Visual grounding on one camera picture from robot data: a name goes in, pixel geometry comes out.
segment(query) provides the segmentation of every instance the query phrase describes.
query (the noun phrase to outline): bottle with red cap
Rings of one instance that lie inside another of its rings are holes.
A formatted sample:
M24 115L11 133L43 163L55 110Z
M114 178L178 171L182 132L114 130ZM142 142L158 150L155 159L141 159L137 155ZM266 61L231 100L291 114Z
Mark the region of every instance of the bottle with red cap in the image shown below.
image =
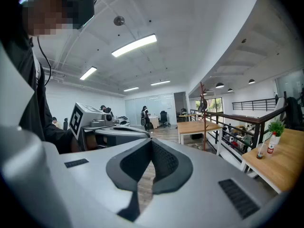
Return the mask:
M269 146L267 149L267 153L272 154L275 148L276 143L276 132L272 132L272 136L270 138Z

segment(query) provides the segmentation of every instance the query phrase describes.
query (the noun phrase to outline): white tablecloth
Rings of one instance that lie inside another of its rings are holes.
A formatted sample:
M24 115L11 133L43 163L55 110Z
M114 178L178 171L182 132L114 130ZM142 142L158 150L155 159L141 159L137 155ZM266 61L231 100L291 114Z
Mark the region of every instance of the white tablecloth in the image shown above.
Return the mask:
M160 126L157 116L149 116L149 119L150 119L150 122L153 124L154 128L158 128Z

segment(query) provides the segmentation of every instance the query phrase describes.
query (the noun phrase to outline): window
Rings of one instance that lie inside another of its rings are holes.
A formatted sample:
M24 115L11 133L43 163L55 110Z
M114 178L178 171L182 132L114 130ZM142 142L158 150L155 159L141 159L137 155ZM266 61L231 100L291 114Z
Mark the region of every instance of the window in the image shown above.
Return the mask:
M206 99L207 101L207 110L208 112L223 112L223 99L222 98L213 98L213 99ZM199 109L200 101L195 101L196 109ZM219 117L218 120L223 122L223 117Z

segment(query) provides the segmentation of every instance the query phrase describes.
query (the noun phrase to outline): bottle label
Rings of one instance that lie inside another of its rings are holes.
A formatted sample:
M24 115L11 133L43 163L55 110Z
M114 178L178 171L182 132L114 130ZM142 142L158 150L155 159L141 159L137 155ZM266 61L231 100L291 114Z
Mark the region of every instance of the bottle label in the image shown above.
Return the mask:
M270 143L269 146L268 146L267 152L271 154L274 151L274 147L275 147L275 145Z

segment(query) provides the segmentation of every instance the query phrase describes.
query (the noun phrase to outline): ceiling speaker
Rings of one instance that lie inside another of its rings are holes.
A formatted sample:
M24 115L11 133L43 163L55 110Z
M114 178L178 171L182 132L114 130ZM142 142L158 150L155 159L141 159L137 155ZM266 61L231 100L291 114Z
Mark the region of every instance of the ceiling speaker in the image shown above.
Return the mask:
M121 25L124 25L124 17L122 16L117 16L115 19L114 19L114 24L117 25L117 26L121 26Z

